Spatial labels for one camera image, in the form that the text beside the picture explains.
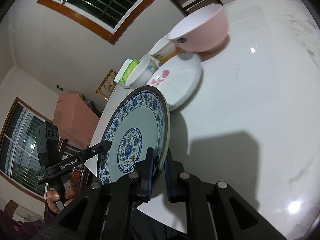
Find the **person's left hand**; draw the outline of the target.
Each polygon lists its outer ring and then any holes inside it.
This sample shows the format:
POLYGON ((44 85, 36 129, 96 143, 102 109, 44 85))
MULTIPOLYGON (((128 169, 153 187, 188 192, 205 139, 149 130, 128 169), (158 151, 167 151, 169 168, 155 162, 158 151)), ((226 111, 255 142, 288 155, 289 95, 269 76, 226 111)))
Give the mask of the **person's left hand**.
MULTIPOLYGON (((79 193, 79 184, 72 176, 69 176, 67 180, 67 184, 68 184, 68 189, 64 193, 64 197, 66 199, 66 202, 64 203, 64 207, 70 204, 79 193)), ((46 201, 50 211, 52 211, 55 214, 58 214, 60 212, 60 208, 58 207, 58 204, 57 204, 60 201, 60 198, 61 196, 59 192, 56 191, 54 188, 48 186, 48 191, 46 193, 46 201)))

